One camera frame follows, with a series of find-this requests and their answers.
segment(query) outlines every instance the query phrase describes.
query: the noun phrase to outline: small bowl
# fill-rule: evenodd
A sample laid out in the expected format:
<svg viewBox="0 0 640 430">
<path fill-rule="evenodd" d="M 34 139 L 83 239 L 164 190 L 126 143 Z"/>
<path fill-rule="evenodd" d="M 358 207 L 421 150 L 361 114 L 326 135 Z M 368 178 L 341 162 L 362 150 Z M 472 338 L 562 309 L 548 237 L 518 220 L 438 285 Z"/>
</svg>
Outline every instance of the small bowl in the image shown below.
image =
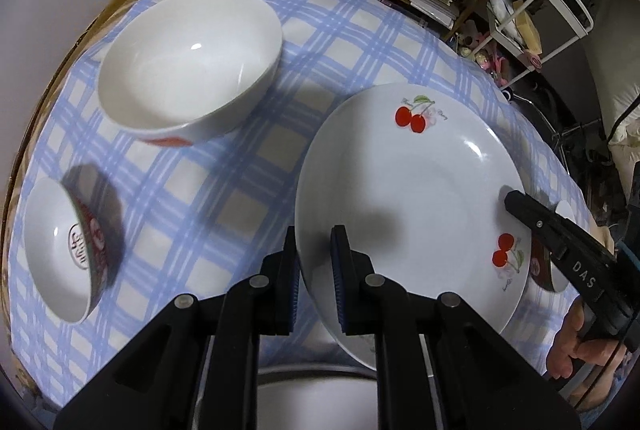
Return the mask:
<svg viewBox="0 0 640 430">
<path fill-rule="evenodd" d="M 98 75 L 103 112 L 161 146 L 234 129 L 268 89 L 282 25 L 262 0 L 164 0 L 111 44 Z"/>
<path fill-rule="evenodd" d="M 64 186 L 44 178 L 27 199 L 24 248 L 49 309 L 70 324 L 81 323 L 107 281 L 104 235 L 95 217 Z"/>
</svg>

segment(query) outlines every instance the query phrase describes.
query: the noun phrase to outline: white metal rack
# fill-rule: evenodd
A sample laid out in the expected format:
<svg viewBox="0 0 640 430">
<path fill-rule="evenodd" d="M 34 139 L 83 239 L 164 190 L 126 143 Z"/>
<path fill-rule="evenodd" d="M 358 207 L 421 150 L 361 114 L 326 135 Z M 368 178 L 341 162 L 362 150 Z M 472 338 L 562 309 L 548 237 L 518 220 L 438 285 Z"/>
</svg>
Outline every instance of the white metal rack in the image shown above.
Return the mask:
<svg viewBox="0 0 640 430">
<path fill-rule="evenodd" d="M 491 6 L 489 5 L 489 3 L 487 3 L 490 34 L 484 39 L 484 41 L 481 42 L 480 45 L 478 45 L 478 47 L 474 49 L 473 55 L 475 55 L 481 48 L 483 48 L 491 40 L 495 40 L 500 45 L 502 45 L 502 47 L 506 48 L 513 56 L 516 56 L 518 59 L 522 60 L 523 59 L 522 55 L 524 54 L 524 50 L 514 40 L 506 36 L 502 32 L 502 30 L 504 29 L 505 25 L 515 20 L 516 16 L 518 16 L 529 5 L 531 5 L 533 1 L 534 0 L 526 0 L 512 15 L 508 16 L 505 19 L 505 21 L 503 21 L 500 24 L 497 23 L 497 19 L 495 18 L 495 15 L 491 10 Z M 593 19 L 591 18 L 591 15 L 589 14 L 587 8 L 584 6 L 584 4 L 580 0 L 575 0 L 575 2 L 580 6 L 580 9 L 584 13 L 584 15 L 587 17 L 587 21 L 589 22 L 589 25 L 586 28 L 582 26 L 582 24 L 580 23 L 580 20 L 572 13 L 571 9 L 569 9 L 569 6 L 564 2 L 564 0 L 549 0 L 549 2 L 553 7 L 555 7 L 556 10 L 558 10 L 562 18 L 564 18 L 564 20 L 573 29 L 573 31 L 575 32 L 575 36 L 569 39 L 564 44 L 560 45 L 555 50 L 551 51 L 546 56 L 544 56 L 540 60 L 541 64 L 544 64 L 546 61 L 553 58 L 556 54 L 559 54 L 560 52 L 565 50 L 567 47 L 577 42 L 580 38 L 585 37 L 587 34 L 589 34 L 591 29 L 593 29 Z M 524 76 L 526 76 L 530 72 L 533 72 L 535 69 L 536 68 L 532 64 L 529 64 L 526 70 L 524 70 L 521 74 L 518 74 L 516 77 L 511 79 L 510 82 L 508 82 L 508 84 L 502 88 L 506 88 L 512 85 L 517 80 L 522 79 Z"/>
</svg>

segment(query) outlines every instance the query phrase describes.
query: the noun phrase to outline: oval plate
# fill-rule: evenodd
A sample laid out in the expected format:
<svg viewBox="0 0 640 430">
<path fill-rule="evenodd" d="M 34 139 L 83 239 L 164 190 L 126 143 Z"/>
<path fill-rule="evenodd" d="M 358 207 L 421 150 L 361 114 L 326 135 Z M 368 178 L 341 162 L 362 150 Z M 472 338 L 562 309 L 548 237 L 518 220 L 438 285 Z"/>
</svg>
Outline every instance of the oval plate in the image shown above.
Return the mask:
<svg viewBox="0 0 640 430">
<path fill-rule="evenodd" d="M 522 296 L 531 247 L 530 230 L 504 209 L 510 190 L 523 188 L 507 150 L 458 101 L 388 84 L 340 105 L 303 163 L 295 226 L 306 288 L 344 350 L 375 368 L 372 336 L 344 336 L 338 323 L 335 224 L 377 273 L 431 298 L 455 291 L 500 332 Z"/>
</svg>

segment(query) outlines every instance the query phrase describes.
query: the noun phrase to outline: table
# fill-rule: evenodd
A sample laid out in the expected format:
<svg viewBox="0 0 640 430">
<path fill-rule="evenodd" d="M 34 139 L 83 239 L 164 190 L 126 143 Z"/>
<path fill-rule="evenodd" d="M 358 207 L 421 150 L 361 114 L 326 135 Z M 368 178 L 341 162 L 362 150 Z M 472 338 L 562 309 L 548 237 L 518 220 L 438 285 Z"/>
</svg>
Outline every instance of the table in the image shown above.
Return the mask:
<svg viewBox="0 0 640 430">
<path fill-rule="evenodd" d="M 284 28 L 273 86 L 239 129 L 207 143 L 160 149 L 132 139 L 98 107 L 100 60 L 124 25 L 161 0 L 139 0 L 68 74 L 36 143 L 9 254 L 12 344 L 47 399 L 62 405 L 171 298 L 224 292 L 277 251 L 293 222 L 306 149 L 329 114 L 374 84 L 410 81 L 459 100 L 494 130 L 525 189 L 588 212 L 577 185 L 527 120 L 474 63 L 375 0 L 265 0 Z M 89 319 L 70 326 L 34 289 L 24 255 L 24 199 L 38 179 L 63 181 L 104 228 L 110 278 Z M 538 370 L 575 291 L 552 295 L 531 280 L 507 339 Z M 289 338 L 265 338 L 260 363 L 349 363 L 301 287 Z"/>
</svg>

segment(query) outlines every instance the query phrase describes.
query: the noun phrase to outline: red cherry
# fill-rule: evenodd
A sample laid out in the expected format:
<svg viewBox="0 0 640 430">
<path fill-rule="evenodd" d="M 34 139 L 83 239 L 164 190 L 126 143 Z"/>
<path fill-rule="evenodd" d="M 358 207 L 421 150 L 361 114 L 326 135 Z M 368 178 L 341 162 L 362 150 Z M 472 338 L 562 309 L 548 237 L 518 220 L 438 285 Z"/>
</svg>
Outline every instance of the red cherry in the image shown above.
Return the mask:
<svg viewBox="0 0 640 430">
<path fill-rule="evenodd" d="M 411 123 L 411 110 L 406 106 L 401 106 L 396 110 L 396 124 L 398 126 L 407 126 Z"/>
<path fill-rule="evenodd" d="M 498 237 L 498 247 L 503 251 L 509 251 L 514 244 L 515 240 L 511 233 L 502 233 Z"/>
<path fill-rule="evenodd" d="M 425 128 L 427 128 L 427 121 L 424 120 L 424 117 L 416 114 L 411 118 L 411 130 L 420 134 L 424 132 Z"/>
<path fill-rule="evenodd" d="M 494 256 L 491 259 L 491 261 L 494 263 L 495 267 L 504 267 L 504 266 L 506 266 L 508 260 L 509 260 L 509 258 L 507 257 L 506 252 L 502 251 L 500 249 L 494 253 Z"/>
</svg>

